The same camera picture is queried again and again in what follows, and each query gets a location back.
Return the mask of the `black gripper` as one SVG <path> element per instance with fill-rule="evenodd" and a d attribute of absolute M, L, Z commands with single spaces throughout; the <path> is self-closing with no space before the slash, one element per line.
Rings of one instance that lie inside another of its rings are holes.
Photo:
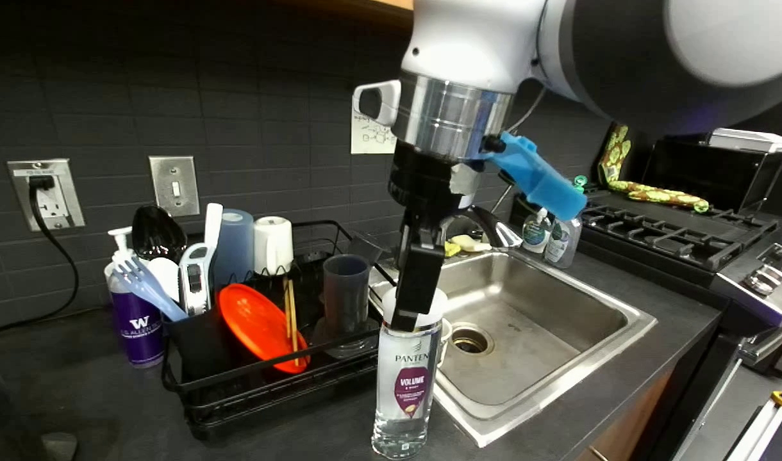
<path fill-rule="evenodd" d="M 402 254 L 394 313 L 390 326 L 410 333 L 421 314 L 430 310 L 444 254 L 421 248 L 426 232 L 439 235 L 440 222 L 474 201 L 480 168 L 447 163 L 419 153 L 410 143 L 394 143 L 388 192 L 402 208 Z"/>

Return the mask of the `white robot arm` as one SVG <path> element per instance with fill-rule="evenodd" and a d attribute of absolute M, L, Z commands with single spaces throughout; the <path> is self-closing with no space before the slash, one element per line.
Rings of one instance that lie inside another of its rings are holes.
<path fill-rule="evenodd" d="M 410 331 L 458 212 L 452 168 L 496 162 L 571 221 L 584 198 L 505 126 L 524 82 L 652 132 L 702 132 L 782 103 L 782 0 L 414 0 L 380 121 L 397 136 L 390 190 L 405 208 L 390 326 Z"/>

